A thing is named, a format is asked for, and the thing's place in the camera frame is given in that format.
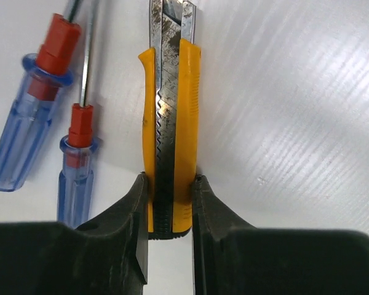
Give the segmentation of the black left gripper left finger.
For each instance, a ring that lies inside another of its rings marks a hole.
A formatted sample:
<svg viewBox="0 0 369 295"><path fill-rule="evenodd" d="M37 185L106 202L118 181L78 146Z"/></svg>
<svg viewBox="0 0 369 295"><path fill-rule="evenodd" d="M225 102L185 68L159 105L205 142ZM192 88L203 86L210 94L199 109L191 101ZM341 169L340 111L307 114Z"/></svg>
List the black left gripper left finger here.
<svg viewBox="0 0 369 295"><path fill-rule="evenodd" d="M0 223L0 294L142 294L148 281L148 184L71 229Z"/></svg>

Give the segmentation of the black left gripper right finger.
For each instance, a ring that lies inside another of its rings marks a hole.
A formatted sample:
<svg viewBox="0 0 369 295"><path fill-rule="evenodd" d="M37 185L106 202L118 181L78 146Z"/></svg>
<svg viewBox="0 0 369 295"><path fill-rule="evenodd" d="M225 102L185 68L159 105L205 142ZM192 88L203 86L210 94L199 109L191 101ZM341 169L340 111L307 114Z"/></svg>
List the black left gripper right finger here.
<svg viewBox="0 0 369 295"><path fill-rule="evenodd" d="M369 236L354 230L261 229L207 178L192 188L195 294L369 294Z"/></svg>

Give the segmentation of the blue handled screwdriver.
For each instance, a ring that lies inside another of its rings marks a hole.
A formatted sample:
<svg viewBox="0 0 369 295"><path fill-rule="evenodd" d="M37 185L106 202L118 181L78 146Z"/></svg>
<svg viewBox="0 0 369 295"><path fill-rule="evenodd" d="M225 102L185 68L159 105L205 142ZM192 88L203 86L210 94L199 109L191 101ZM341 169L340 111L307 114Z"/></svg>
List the blue handled screwdriver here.
<svg viewBox="0 0 369 295"><path fill-rule="evenodd" d="M93 106L88 104L90 70L96 20L85 31L84 64L79 102L72 105L68 134L60 141L63 166L58 178L57 221L77 228L89 218L94 181L93 157L98 149L93 137Z"/></svg>
<svg viewBox="0 0 369 295"><path fill-rule="evenodd" d="M0 191L20 189L44 144L65 88L74 77L70 62L82 29L76 23L81 1L68 1L54 14L38 53L23 57L25 71L0 138Z"/></svg>

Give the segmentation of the yellow utility knife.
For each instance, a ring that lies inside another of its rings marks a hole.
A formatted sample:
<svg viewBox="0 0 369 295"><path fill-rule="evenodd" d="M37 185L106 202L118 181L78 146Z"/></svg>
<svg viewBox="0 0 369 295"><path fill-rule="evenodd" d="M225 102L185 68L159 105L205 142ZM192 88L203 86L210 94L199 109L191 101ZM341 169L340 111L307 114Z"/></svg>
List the yellow utility knife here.
<svg viewBox="0 0 369 295"><path fill-rule="evenodd" d="M171 240L192 226L196 177L201 49L194 42L197 7L150 0L142 124L151 240Z"/></svg>

